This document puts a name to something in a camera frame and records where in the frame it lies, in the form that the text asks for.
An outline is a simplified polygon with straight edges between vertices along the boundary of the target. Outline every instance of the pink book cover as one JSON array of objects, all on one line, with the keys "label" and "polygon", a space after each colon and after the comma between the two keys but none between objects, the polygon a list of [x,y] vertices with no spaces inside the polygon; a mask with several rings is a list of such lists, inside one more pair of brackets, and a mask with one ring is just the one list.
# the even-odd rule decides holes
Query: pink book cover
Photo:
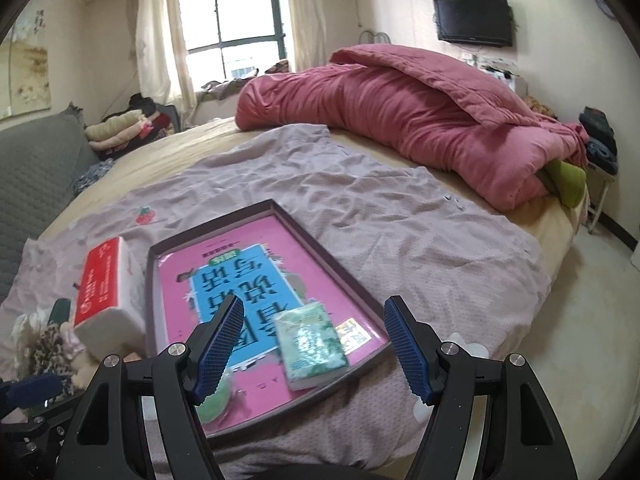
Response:
[{"label": "pink book cover", "polygon": [[244,303],[244,326],[228,368],[234,391],[207,436],[279,408],[308,392],[287,386],[273,316],[319,301],[336,327],[351,366],[388,342],[384,331],[311,257],[275,216],[165,254],[158,263],[168,341],[185,341],[212,319],[229,294]]}]

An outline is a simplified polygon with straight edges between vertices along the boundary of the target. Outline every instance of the green cloth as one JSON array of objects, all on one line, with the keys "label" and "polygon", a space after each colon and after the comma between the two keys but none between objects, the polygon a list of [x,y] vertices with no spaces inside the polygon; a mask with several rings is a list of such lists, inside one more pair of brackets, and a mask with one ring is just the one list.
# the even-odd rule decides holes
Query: green cloth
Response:
[{"label": "green cloth", "polygon": [[536,176],[546,190],[560,199],[562,205],[578,207],[584,198],[587,174],[582,168],[556,159],[548,163]]},{"label": "green cloth", "polygon": [[233,372],[225,370],[220,377],[216,391],[204,399],[204,402],[196,406],[198,418],[202,424],[208,424],[222,415],[233,395]]}]

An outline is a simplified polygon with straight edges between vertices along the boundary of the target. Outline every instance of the folded clothes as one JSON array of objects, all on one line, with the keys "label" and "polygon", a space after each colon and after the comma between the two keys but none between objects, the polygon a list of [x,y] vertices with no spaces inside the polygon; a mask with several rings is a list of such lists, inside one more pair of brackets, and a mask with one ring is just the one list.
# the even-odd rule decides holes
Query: folded clothes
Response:
[{"label": "folded clothes", "polygon": [[86,135],[86,138],[91,141],[101,142],[103,140],[110,139],[130,126],[133,126],[140,120],[141,116],[142,110],[132,110],[130,112],[114,116],[104,123],[89,126],[84,131],[84,134]]},{"label": "folded clothes", "polygon": [[587,142],[587,158],[607,173],[612,175],[618,174],[617,156],[606,145],[594,137],[590,137],[589,142]]},{"label": "folded clothes", "polygon": [[144,130],[127,142],[123,142],[122,144],[115,146],[114,148],[104,150],[103,152],[97,152],[98,158],[100,158],[100,160],[106,160],[107,158],[114,158],[118,160],[119,158],[127,155],[127,153],[131,153],[133,150],[146,146],[147,144],[151,144],[156,140],[164,139],[169,135],[169,132],[172,131],[173,128],[171,126],[166,130],[164,128],[159,129],[155,127],[151,128],[149,131]]},{"label": "folded clothes", "polygon": [[154,102],[151,97],[142,97],[142,94],[133,94],[131,99],[129,99],[129,108],[127,108],[124,112],[116,112],[114,114],[106,116],[102,122],[108,121],[112,117],[116,117],[122,115],[130,110],[142,110],[142,114],[145,117],[151,117],[158,110],[158,105]]},{"label": "folded clothes", "polygon": [[580,122],[590,137],[599,140],[613,155],[618,155],[613,129],[609,126],[609,121],[603,111],[587,106],[580,114]]},{"label": "folded clothes", "polygon": [[158,112],[156,117],[149,117],[149,119],[152,121],[154,128],[157,128],[158,130],[165,130],[171,126],[171,117],[167,114],[161,114]]},{"label": "folded clothes", "polygon": [[103,152],[124,144],[125,142],[129,142],[140,134],[145,134],[146,137],[146,135],[148,135],[148,133],[153,129],[154,126],[151,121],[146,117],[143,117],[129,128],[122,130],[119,134],[114,135],[107,140],[102,140],[101,142],[89,142],[89,146],[94,150],[94,152]]}]

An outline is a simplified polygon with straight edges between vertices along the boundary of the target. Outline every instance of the window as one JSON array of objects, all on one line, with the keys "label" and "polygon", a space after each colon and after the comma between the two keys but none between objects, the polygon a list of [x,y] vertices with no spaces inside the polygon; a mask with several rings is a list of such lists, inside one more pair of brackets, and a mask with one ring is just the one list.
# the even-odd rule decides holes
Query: window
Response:
[{"label": "window", "polygon": [[180,12],[196,89],[264,72],[287,57],[280,0],[180,0]]}]

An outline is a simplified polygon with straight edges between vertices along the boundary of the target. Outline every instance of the blue gripper pad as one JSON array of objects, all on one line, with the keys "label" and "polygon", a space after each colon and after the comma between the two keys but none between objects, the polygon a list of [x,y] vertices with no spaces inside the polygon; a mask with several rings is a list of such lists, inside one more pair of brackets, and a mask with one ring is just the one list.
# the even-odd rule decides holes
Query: blue gripper pad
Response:
[{"label": "blue gripper pad", "polygon": [[243,325],[244,305],[234,298],[198,361],[198,380],[193,388],[198,402],[216,392]]},{"label": "blue gripper pad", "polygon": [[433,405],[435,396],[429,384],[429,364],[391,299],[385,302],[385,327],[412,393],[426,405]]},{"label": "blue gripper pad", "polygon": [[62,379],[56,374],[28,377],[11,385],[6,400],[12,408],[23,410],[53,399],[62,393]]}]

